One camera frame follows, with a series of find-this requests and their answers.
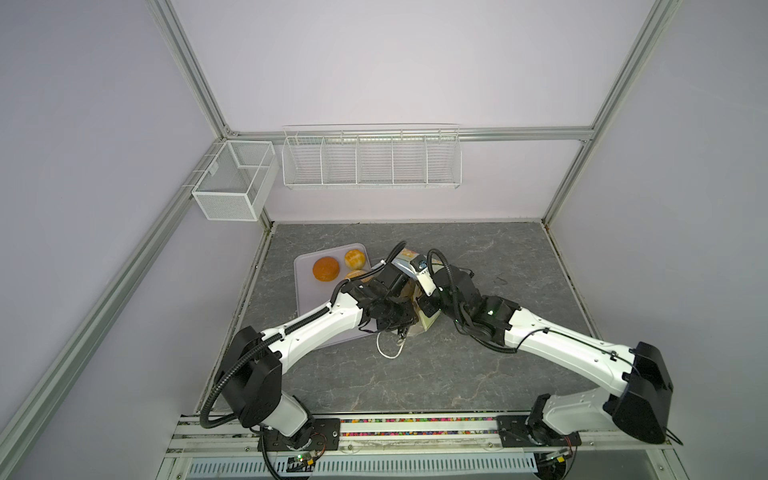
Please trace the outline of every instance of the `white wire basket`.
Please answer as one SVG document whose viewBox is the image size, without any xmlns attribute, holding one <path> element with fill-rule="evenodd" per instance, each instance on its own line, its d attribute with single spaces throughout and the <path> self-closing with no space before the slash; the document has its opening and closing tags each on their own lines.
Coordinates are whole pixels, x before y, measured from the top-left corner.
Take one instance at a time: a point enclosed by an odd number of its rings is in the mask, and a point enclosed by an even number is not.
<svg viewBox="0 0 768 480">
<path fill-rule="evenodd" d="M 225 141 L 192 195 L 208 220 L 257 221 L 277 176 L 270 141 Z"/>
<path fill-rule="evenodd" d="M 283 181 L 289 188 L 458 187 L 458 128 L 444 131 L 287 135 Z"/>
</svg>

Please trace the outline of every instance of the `white rope handle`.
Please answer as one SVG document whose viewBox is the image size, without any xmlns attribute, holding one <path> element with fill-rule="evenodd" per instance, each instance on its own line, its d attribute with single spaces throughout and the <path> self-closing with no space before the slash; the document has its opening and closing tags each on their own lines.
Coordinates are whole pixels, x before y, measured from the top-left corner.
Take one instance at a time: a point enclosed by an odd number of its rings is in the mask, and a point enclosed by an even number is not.
<svg viewBox="0 0 768 480">
<path fill-rule="evenodd" d="M 400 353 L 402 352 L 402 346 L 406 344 L 406 339 L 398 339 L 397 344 L 400 345 L 400 350 L 397 351 L 397 354 L 395 356 L 389 356 L 386 353 L 382 352 L 382 348 L 379 346 L 379 337 L 381 336 L 382 333 L 383 332 L 379 332 L 376 335 L 376 348 L 378 349 L 379 353 L 381 353 L 384 358 L 387 358 L 387 359 L 390 359 L 390 360 L 394 360 L 394 359 L 396 359 L 397 357 L 400 356 Z"/>
</svg>

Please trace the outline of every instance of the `gray marble tabletop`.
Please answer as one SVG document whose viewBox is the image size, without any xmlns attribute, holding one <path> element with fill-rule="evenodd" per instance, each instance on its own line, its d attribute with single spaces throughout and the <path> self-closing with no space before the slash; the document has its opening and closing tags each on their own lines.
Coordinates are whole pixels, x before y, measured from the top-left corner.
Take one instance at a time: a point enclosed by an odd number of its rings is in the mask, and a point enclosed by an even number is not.
<svg viewBox="0 0 768 480">
<path fill-rule="evenodd" d="M 278 225 L 243 326 L 262 330 L 296 316 L 293 259 L 360 242 L 371 263 L 399 240 L 425 253 L 439 248 L 475 271 L 481 293 L 520 303 L 567 328 L 588 329 L 548 239 L 537 223 L 368 223 Z M 394 353 L 394 335 L 382 349 Z M 386 359 L 375 336 L 317 349 L 283 376 L 283 389 L 321 412 L 528 410 L 539 394 L 569 394 L 594 384 L 552 362 L 521 352 L 492 352 L 460 336 L 447 317 L 409 337 Z"/>
</svg>

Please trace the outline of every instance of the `robotic arm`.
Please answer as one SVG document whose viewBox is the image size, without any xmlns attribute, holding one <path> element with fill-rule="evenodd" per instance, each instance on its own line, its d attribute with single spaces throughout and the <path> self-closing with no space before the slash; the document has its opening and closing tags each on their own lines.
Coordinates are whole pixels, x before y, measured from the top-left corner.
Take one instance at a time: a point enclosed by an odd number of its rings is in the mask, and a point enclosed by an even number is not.
<svg viewBox="0 0 768 480">
<path fill-rule="evenodd" d="M 530 442 L 551 445 L 572 432 L 616 428 L 644 442 L 665 441 L 673 386 L 655 347 L 607 343 L 542 319 L 511 300 L 483 296 L 472 273 L 449 265 L 439 251 L 425 257 L 404 246 L 399 243 L 366 275 L 339 283 L 325 305 L 261 333 L 251 327 L 239 331 L 201 409 L 200 424 L 210 428 L 237 418 L 246 428 L 276 429 L 294 448 L 302 448 L 314 420 L 280 390 L 282 374 L 341 332 L 375 320 L 376 330 L 397 331 L 404 338 L 417 321 L 417 310 L 427 316 L 439 310 L 459 333 L 487 348 L 534 353 L 597 384 L 574 395 L 539 396 L 521 433 Z M 418 284 L 416 305 L 402 295 L 409 284 Z M 219 394 L 233 414 L 211 421 L 208 414 Z"/>
</svg>

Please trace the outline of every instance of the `white mesh basket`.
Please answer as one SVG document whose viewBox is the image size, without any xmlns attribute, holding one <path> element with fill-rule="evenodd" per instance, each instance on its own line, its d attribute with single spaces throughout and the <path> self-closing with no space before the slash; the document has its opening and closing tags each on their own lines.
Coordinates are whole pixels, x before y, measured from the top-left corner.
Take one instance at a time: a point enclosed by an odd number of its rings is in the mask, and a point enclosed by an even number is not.
<svg viewBox="0 0 768 480">
<path fill-rule="evenodd" d="M 259 220 L 277 171 L 269 141 L 226 141 L 192 195 L 208 220 Z"/>
<path fill-rule="evenodd" d="M 458 131 L 291 135 L 283 145 L 289 188 L 458 187 Z"/>
</svg>

